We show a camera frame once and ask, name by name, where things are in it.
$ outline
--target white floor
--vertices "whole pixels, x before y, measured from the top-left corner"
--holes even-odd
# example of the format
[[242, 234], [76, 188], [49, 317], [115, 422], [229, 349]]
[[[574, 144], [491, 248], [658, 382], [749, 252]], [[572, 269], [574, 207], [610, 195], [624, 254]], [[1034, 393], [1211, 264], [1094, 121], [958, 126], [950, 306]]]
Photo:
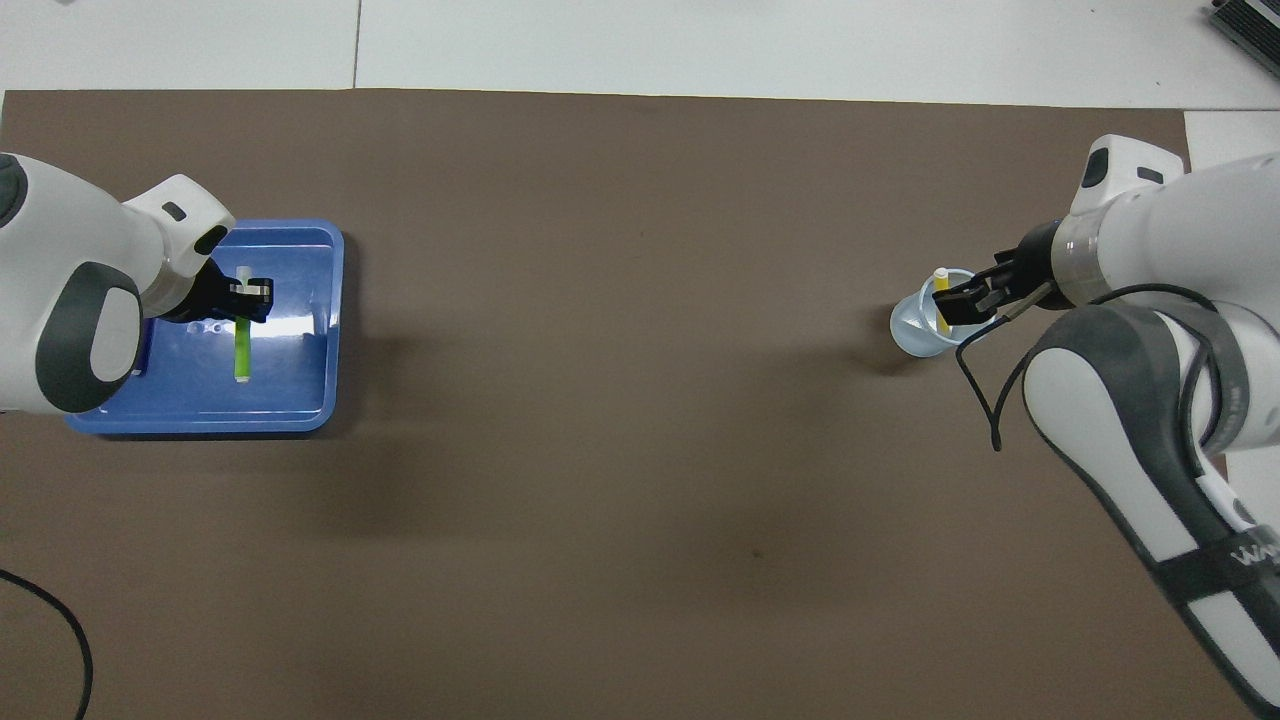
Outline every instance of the white floor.
[[[1207, 0], [3, 0], [15, 88], [435, 87], [1175, 108], [1193, 168], [1280, 149]], [[1280, 450], [1230, 459], [1280, 527]]]

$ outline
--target clear plastic cup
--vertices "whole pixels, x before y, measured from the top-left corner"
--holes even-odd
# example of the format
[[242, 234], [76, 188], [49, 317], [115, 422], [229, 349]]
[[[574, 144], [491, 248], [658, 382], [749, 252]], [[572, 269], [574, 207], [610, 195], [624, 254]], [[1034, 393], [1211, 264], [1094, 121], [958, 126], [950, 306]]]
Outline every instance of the clear plastic cup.
[[[946, 268], [951, 287], [965, 283], [973, 277], [969, 270]], [[908, 355], [933, 357], [960, 345], [969, 336], [982, 329], [980, 325], [952, 325], [948, 334], [938, 332], [938, 309], [933, 305], [933, 275], [920, 284], [920, 290], [908, 295], [893, 306], [888, 327], [893, 342]]]

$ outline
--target plastic tray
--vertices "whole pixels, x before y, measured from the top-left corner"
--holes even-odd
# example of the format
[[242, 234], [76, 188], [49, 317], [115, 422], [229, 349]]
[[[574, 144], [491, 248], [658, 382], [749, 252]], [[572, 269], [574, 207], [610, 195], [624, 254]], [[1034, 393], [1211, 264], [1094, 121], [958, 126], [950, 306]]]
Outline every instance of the plastic tray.
[[147, 320], [134, 377], [101, 407], [68, 415], [92, 434], [303, 433], [333, 414], [338, 388], [342, 232], [326, 220], [241, 220], [214, 250], [224, 274], [275, 281], [253, 323], [252, 373], [234, 378], [230, 320]]

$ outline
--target green test tube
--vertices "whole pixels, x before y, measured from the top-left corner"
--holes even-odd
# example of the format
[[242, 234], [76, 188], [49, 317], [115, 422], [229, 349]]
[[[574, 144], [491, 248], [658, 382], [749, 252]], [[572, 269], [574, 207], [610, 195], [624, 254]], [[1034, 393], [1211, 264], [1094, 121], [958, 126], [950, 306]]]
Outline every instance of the green test tube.
[[[236, 268], [236, 279], [242, 284], [253, 277], [253, 269], [247, 265]], [[247, 383], [250, 377], [250, 320], [236, 318], [236, 382]]]

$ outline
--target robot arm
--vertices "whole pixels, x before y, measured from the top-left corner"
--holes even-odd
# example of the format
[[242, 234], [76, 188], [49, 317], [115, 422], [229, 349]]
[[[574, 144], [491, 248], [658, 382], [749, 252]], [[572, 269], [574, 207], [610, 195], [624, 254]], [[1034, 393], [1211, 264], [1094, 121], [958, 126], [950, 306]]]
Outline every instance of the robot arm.
[[234, 223], [184, 176], [120, 204], [0, 154], [0, 411], [97, 407], [129, 377], [145, 316], [262, 322], [270, 281], [246, 288], [209, 258]]
[[[1275, 158], [1183, 176], [1164, 150], [1103, 137], [1068, 218], [936, 295], [952, 323], [984, 320], [1046, 282], [1043, 306], [1076, 307], [1028, 354], [1032, 421], [1263, 717], [1280, 717], [1280, 539], [1208, 456], [1280, 439]], [[1212, 302], [1137, 292], [1089, 305], [1135, 286]]]

